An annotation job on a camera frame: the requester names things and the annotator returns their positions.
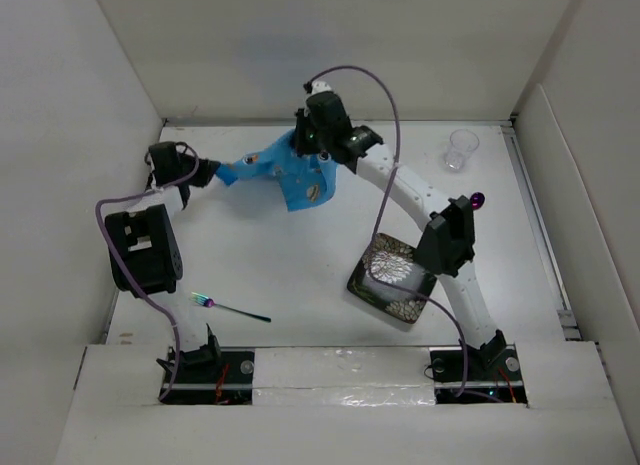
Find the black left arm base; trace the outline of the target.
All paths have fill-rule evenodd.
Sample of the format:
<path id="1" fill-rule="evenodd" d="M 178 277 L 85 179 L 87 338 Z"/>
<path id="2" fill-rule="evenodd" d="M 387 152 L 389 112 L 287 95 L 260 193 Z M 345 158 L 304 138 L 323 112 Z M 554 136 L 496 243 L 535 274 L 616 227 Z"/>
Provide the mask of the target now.
<path id="1" fill-rule="evenodd" d="M 173 347 L 157 364 L 164 376 L 159 401 L 166 405 L 243 406 L 253 403 L 256 352 L 253 348 L 221 347 L 207 327 L 207 340 L 198 349 L 181 351 L 172 379 Z"/>

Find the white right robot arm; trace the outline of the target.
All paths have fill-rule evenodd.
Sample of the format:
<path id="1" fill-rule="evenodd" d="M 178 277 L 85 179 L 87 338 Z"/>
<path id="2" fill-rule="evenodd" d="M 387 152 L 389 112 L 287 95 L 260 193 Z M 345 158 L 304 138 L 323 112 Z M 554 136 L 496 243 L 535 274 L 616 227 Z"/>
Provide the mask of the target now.
<path id="1" fill-rule="evenodd" d="M 504 334 L 492 319 L 474 266 L 475 223 L 471 200 L 451 198 L 401 164 L 382 137 L 355 127 L 343 102 L 320 80 L 304 84 L 305 108 L 296 113 L 294 149 L 320 153 L 384 192 L 409 215 L 421 232 L 418 263 L 442 284 L 467 350 L 462 366 L 473 378 L 494 372 L 506 350 Z"/>

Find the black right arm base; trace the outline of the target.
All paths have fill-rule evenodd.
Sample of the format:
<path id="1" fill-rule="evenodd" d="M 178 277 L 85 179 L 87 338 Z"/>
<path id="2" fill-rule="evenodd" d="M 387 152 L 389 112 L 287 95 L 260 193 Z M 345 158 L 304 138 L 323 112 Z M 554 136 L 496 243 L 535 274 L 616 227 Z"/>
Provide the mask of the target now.
<path id="1" fill-rule="evenodd" d="M 479 350 L 431 347 L 429 359 L 424 375 L 434 383 L 438 405 L 528 403 L 516 348 L 501 331 Z"/>

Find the blue space-print cloth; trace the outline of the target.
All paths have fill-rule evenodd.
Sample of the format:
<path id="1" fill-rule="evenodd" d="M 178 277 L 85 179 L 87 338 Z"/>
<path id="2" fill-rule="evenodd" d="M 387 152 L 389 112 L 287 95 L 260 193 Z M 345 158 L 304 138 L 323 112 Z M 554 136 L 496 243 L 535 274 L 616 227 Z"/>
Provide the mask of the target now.
<path id="1" fill-rule="evenodd" d="M 289 212 L 320 206 L 334 196 L 338 164 L 328 155 L 298 156 L 293 139 L 291 129 L 261 151 L 222 163 L 215 176 L 227 186 L 239 180 L 274 180 Z"/>

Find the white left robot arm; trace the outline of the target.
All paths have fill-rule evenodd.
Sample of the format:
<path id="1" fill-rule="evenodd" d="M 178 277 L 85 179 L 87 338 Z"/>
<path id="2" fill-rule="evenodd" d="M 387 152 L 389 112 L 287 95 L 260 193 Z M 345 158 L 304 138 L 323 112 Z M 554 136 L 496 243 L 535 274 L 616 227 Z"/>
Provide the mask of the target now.
<path id="1" fill-rule="evenodd" d="M 188 205 L 193 188 L 204 188 L 219 167 L 184 142 L 165 141 L 145 154 L 149 175 L 141 193 L 101 199 L 95 206 L 100 232 L 109 250 L 116 287 L 129 292 L 169 322 L 177 349 L 194 350 L 188 369 L 201 381 L 222 372 L 222 356 L 209 347 L 206 327 L 197 323 L 180 286 L 184 265 L 172 219 Z"/>

